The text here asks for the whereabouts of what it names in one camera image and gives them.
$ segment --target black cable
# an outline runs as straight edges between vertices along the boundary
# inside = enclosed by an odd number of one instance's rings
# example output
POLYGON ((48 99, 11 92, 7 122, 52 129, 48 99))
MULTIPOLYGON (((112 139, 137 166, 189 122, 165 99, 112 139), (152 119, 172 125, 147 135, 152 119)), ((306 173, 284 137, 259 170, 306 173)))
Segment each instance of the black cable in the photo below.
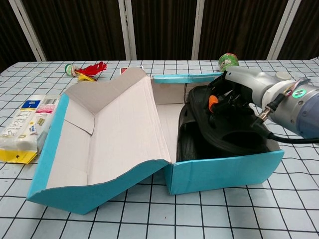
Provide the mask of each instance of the black cable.
POLYGON ((281 143, 319 143, 319 138, 283 138, 274 135, 273 133, 270 133, 268 135, 269 139, 273 139, 275 141, 281 142, 281 143))

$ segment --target dark brown curtain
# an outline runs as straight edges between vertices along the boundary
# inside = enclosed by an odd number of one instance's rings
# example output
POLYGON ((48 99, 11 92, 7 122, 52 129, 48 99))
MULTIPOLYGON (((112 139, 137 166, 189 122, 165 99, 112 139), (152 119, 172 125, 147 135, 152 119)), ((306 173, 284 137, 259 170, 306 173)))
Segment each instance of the dark brown curtain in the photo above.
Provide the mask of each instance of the dark brown curtain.
POLYGON ((18 61, 35 61, 34 54, 9 1, 0 4, 0 72, 18 61))
POLYGON ((197 0, 132 0, 137 59, 191 59, 197 0))
POLYGON ((266 59, 287 1, 205 1, 198 58, 233 52, 241 60, 266 59))
POLYGON ((302 0, 278 59, 305 60, 319 56, 319 1, 302 0))
POLYGON ((49 61, 125 59, 118 0, 23 0, 49 61))

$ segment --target black grid line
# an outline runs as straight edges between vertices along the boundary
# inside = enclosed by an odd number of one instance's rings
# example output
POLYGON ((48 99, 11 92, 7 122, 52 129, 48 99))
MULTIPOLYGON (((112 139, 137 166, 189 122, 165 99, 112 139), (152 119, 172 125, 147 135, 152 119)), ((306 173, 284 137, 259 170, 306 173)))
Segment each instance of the black grid line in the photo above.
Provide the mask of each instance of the black grid line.
MULTIPOLYGON (((2 72, 0 74, 0 113, 1 111, 3 112, 0 115, 0 128, 4 128, 9 120, 12 119, 12 117, 15 114, 15 106, 21 105, 26 99, 27 97, 29 97, 31 94, 33 94, 34 92, 42 92, 44 93, 48 93, 51 90, 54 90, 54 92, 56 92, 57 94, 61 94, 62 92, 64 92, 70 85, 75 84, 77 79, 74 77, 69 77, 67 75, 65 75, 64 73, 64 66, 65 64, 75 64, 79 67, 83 67, 83 66, 87 66, 89 64, 95 64, 97 61, 83 61, 83 62, 26 62, 26 63, 17 63, 13 66, 11 66, 9 69, 5 70, 4 72, 2 72)), ((107 73, 107 77, 105 77, 105 75, 103 73, 99 73, 99 75, 97 76, 97 79, 113 79, 116 76, 119 75, 119 67, 120 64, 127 64, 128 66, 131 65, 143 65, 143 64, 149 64, 149 67, 151 62, 143 62, 143 61, 109 61, 108 62, 110 64, 110 68, 107 69, 106 73, 107 73)), ((208 69, 207 67, 203 67, 203 66, 209 66, 212 68, 211 71, 215 72, 218 69, 218 64, 217 61, 199 61, 198 64, 196 63, 196 66, 194 66, 194 63, 196 62, 179 62, 179 61, 163 61, 161 62, 161 64, 163 64, 163 73, 165 71, 165 69, 169 69, 169 72, 173 70, 175 71, 175 73, 179 73, 179 71, 183 71, 183 72, 190 72, 190 71, 198 71, 197 69, 199 69, 201 72, 207 72, 208 69)), ((313 60, 307 60, 307 61, 240 61, 240 65, 241 66, 245 66, 245 67, 257 67, 258 69, 261 69, 265 72, 267 72, 270 75, 274 75, 276 70, 278 69, 282 69, 283 71, 286 71, 288 73, 290 73, 293 76, 293 79, 298 79, 300 77, 309 77, 311 78, 311 84, 313 84, 314 86, 319 86, 319 59, 313 59, 313 60)), ((154 68, 160 68, 160 67, 156 67, 157 62, 156 61, 152 61, 152 68, 151 69, 146 69, 147 72, 149 72, 150 74, 153 74, 153 69, 154 68)), ((268 125, 276 125, 273 122, 267 121, 268 125)), ((282 135, 285 137, 289 137, 289 138, 294 138, 296 137, 295 134, 288 132, 284 129, 284 132, 281 130, 279 132, 274 131, 274 133, 278 134, 278 135, 282 135)), ((158 196, 156 194, 156 192, 154 191, 154 187, 155 186, 165 186, 164 183, 160 183, 160 182, 155 182, 154 181, 154 176, 152 176, 152 180, 150 183, 148 182, 142 182, 139 183, 139 185, 149 185, 151 187, 151 191, 150 194, 148 194, 149 200, 148 202, 145 201, 130 201, 127 200, 127 193, 128 191, 125 192, 125 196, 124 199, 118 199, 118 200, 110 200, 109 203, 116 203, 116 202, 120 202, 123 203, 123 207, 121 207, 121 211, 120 216, 121 219, 120 221, 116 221, 116 220, 101 220, 102 217, 100 217, 100 212, 101 212, 101 208, 102 207, 108 207, 108 203, 106 203, 105 205, 102 205, 100 207, 98 207, 98 209, 95 211, 95 215, 94 217, 90 218, 90 219, 83 219, 83 220, 77 220, 77 219, 71 219, 70 216, 71 214, 69 213, 68 216, 66 218, 60 219, 60 218, 43 218, 44 214, 48 211, 47 208, 44 209, 44 212, 42 213, 42 216, 38 216, 38 217, 34 217, 34 218, 26 218, 26 217, 20 217, 18 216, 19 212, 21 211, 22 207, 25 205, 25 201, 22 203, 22 205, 19 205, 19 210, 16 214, 14 215, 1 215, 0 214, 0 219, 7 219, 7 220, 12 220, 9 227, 5 229, 4 232, 4 236, 3 238, 5 238, 5 235, 7 234, 8 231, 11 232, 11 230, 16 230, 15 228, 12 228, 14 225, 14 220, 15 219, 19 219, 19 220, 39 220, 37 222, 37 225, 33 231, 33 234, 31 237, 33 237, 36 233, 37 230, 39 230, 39 228, 41 227, 41 221, 62 221, 64 222, 64 227, 62 229, 62 232, 60 234, 60 238, 61 237, 65 237, 64 231, 65 228, 67 226, 67 222, 87 222, 87 223, 91 223, 91 226, 89 227, 89 231, 88 231, 88 238, 91 236, 91 232, 93 230, 93 226, 95 223, 109 223, 111 225, 114 225, 115 227, 118 226, 117 228, 117 238, 121 237, 121 231, 125 229, 125 227, 122 227, 121 225, 143 225, 147 228, 146 230, 146 238, 149 235, 149 226, 167 226, 167 227, 172 227, 174 226, 174 238, 176 238, 179 235, 176 235, 176 227, 187 227, 187 228, 201 228, 203 233, 203 237, 205 238, 205 228, 217 228, 217 229, 228 229, 231 231, 232 233, 232 237, 236 237, 237 235, 234 235, 234 231, 233 229, 246 229, 246 230, 259 230, 261 233, 261 230, 263 231, 278 231, 278 232, 288 232, 290 238, 292 238, 291 236, 291 232, 299 232, 299 233, 311 233, 311 234, 317 234, 319 233, 318 228, 316 228, 316 225, 313 218, 311 218, 311 215, 309 214, 309 212, 317 212, 319 211, 319 207, 315 207, 309 209, 308 206, 305 204, 305 202, 303 201, 303 198, 300 196, 301 193, 304 192, 308 192, 308 193, 314 193, 314 192, 318 192, 319 191, 319 187, 317 188, 312 188, 312 189, 307 189, 307 187, 305 188, 296 188, 292 177, 296 176, 296 175, 304 175, 305 177, 309 177, 310 180, 312 180, 314 182, 314 186, 317 185, 318 186, 318 180, 316 181, 317 177, 319 176, 319 173, 317 173, 316 170, 314 170, 313 168, 310 168, 309 165, 312 163, 316 163, 319 162, 319 157, 312 157, 312 155, 305 155, 305 152, 308 152, 309 150, 312 150, 313 153, 317 153, 317 155, 319 155, 319 146, 315 145, 315 144, 309 144, 309 145, 295 145, 295 144, 284 144, 284 143, 280 143, 280 146, 282 148, 285 149, 285 151, 289 151, 289 155, 285 155, 284 159, 285 160, 289 160, 289 159, 294 159, 294 160, 298 160, 299 162, 301 161, 303 168, 298 170, 294 170, 292 172, 288 171, 288 168, 286 166, 287 161, 283 161, 282 162, 282 166, 283 168, 274 173, 274 176, 287 176, 287 178, 289 179, 289 181, 291 182, 291 184, 293 185, 293 188, 277 188, 278 186, 273 185, 274 181, 267 181, 268 182, 268 186, 267 185, 248 185, 245 187, 232 187, 235 189, 241 189, 241 190, 247 190, 248 191, 248 197, 249 200, 251 201, 251 206, 240 206, 240 205, 228 205, 227 204, 227 198, 226 198, 226 194, 225 194, 225 190, 222 190, 222 196, 225 199, 225 205, 219 205, 217 204, 215 201, 204 201, 204 197, 202 193, 198 193, 198 201, 197 202, 192 202, 189 201, 187 203, 178 203, 176 201, 176 196, 172 196, 173 200, 169 200, 167 202, 152 202, 151 197, 156 198, 156 196, 158 196), (273 195, 274 199, 275 199, 275 204, 271 205, 271 206, 256 206, 255 203, 255 199, 252 199, 251 197, 251 193, 254 190, 261 190, 263 192, 271 192, 271 194, 273 195), (295 192, 298 196, 298 199, 300 200, 302 207, 300 208, 293 208, 290 207, 290 205, 281 205, 279 204, 278 198, 276 198, 276 194, 278 192, 295 192), (138 204, 144 204, 148 207, 148 217, 147 217, 147 221, 143 222, 143 223, 128 223, 128 222, 123 222, 123 214, 124 214, 124 209, 128 210, 128 208, 125 208, 125 204, 126 203, 138 203, 138 204), (162 204, 162 205, 174 205, 174 211, 171 212, 173 214, 173 218, 174 218, 174 223, 170 224, 170 223, 165 223, 163 222, 162 224, 160 223, 150 223, 150 213, 152 210, 151 205, 158 205, 158 204, 162 204), (196 225, 180 225, 176 223, 176 215, 179 214, 179 211, 176 211, 176 207, 177 205, 188 205, 190 207, 192 206, 200 206, 200 220, 201 220, 201 226, 196 226, 196 225), (211 206, 211 207, 224 207, 227 209, 227 217, 228 217, 228 221, 229 221, 229 226, 227 227, 220 227, 220 226, 204 226, 205 223, 205 217, 203 216, 204 211, 204 206, 211 206), (232 207, 232 208, 252 208, 254 213, 255 213, 255 217, 256 217, 256 221, 257 221, 257 227, 253 226, 253 227, 234 227, 234 223, 231 222, 231 218, 230 218, 230 214, 229 214, 229 210, 228 207, 232 207), (285 227, 284 229, 270 229, 270 228, 261 228, 260 224, 258 223, 258 219, 257 219, 257 215, 255 212, 255 209, 259 209, 259 208, 263 208, 265 210, 267 209, 279 209, 280 212, 280 217, 282 218, 282 220, 284 221, 285 227), (307 217, 309 218, 309 220, 312 223, 312 227, 314 228, 313 231, 309 231, 309 230, 295 230, 294 228, 290 228, 287 225, 287 222, 285 221, 285 218, 283 216, 282 210, 296 210, 298 212, 302 212, 304 211, 307 214, 307 217)), ((6 165, 12 165, 10 163, 2 163, 0 165, 0 172, 1 170, 3 170, 6 165)), ((1 202, 3 201, 3 199, 8 200, 8 199, 22 199, 24 198, 23 196, 20 195, 6 195, 6 193, 10 190, 11 187, 13 187, 15 185, 15 183, 19 182, 19 180, 31 180, 30 178, 18 178, 20 173, 22 172, 23 168, 20 169, 19 173, 15 176, 13 175, 12 178, 11 177, 7 177, 7 176, 1 176, 0 174, 0 180, 6 181, 6 180, 10 180, 10 185, 8 186, 8 184, 6 185, 6 190, 5 192, 2 191, 2 194, 0 194, 0 210, 1 210, 1 202)))

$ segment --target plastic packaging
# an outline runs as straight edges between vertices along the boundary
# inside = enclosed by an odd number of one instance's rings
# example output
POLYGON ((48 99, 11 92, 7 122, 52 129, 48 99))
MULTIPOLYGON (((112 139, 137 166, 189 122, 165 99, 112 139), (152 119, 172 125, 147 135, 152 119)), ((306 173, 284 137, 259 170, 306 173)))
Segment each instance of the plastic packaging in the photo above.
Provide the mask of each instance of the plastic packaging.
POLYGON ((0 160, 29 163, 41 152, 60 96, 31 96, 0 134, 0 160))

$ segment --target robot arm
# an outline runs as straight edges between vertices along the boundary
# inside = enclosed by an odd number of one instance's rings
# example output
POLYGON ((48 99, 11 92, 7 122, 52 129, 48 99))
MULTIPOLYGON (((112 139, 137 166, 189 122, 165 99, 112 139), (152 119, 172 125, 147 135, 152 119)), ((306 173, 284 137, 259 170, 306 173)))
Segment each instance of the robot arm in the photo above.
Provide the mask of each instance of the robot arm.
POLYGON ((239 66, 228 67, 222 77, 224 81, 231 82, 233 91, 237 91, 247 103, 254 103, 264 109, 259 115, 259 123, 263 123, 269 116, 273 122, 304 138, 316 138, 309 142, 319 142, 318 87, 296 84, 293 80, 281 81, 265 72, 239 66), (292 89, 290 94, 283 94, 289 87, 292 89))

